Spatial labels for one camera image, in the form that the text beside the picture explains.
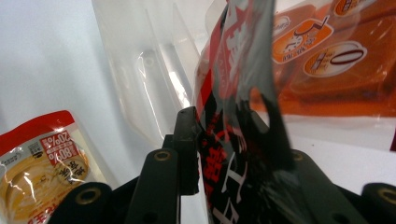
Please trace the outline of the white and yellow food packet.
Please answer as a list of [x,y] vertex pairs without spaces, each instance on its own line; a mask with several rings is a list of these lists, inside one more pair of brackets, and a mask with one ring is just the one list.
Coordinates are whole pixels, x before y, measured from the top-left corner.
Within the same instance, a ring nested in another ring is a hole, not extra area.
[[67,110],[0,135],[0,224],[47,224],[72,189],[105,180]]

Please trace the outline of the large orange snack packet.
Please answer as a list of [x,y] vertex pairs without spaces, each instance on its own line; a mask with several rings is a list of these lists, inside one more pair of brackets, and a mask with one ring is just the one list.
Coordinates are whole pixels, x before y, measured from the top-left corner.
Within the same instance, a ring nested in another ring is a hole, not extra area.
[[283,113],[396,118],[396,0],[304,0],[273,31]]

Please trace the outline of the clear plastic container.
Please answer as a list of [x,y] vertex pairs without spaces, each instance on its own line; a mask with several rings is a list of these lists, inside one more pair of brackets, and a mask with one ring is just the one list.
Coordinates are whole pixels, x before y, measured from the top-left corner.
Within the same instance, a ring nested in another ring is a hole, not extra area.
[[195,76],[226,0],[92,0],[124,119],[153,146],[194,104]]

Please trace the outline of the red and black snack packet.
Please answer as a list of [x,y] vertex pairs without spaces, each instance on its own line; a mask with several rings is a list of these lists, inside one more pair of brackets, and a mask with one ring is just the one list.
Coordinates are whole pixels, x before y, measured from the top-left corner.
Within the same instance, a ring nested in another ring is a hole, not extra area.
[[[212,224],[302,224],[299,179],[271,60],[275,0],[227,0],[197,70],[200,154]],[[256,111],[269,127],[248,132]]]

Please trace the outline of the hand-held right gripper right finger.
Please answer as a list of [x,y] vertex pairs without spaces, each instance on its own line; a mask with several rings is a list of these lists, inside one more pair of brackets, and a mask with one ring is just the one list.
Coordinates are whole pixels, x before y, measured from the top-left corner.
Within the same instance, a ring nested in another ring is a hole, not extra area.
[[265,136],[269,133],[269,127],[256,111],[248,113],[247,127],[251,136]]

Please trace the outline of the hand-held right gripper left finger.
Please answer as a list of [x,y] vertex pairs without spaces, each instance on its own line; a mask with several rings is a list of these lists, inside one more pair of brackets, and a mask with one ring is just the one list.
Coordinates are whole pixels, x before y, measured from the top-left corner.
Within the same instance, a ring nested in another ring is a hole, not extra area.
[[177,113],[173,134],[173,148],[177,152],[180,164],[180,194],[194,195],[199,192],[197,135],[194,106],[184,108]]

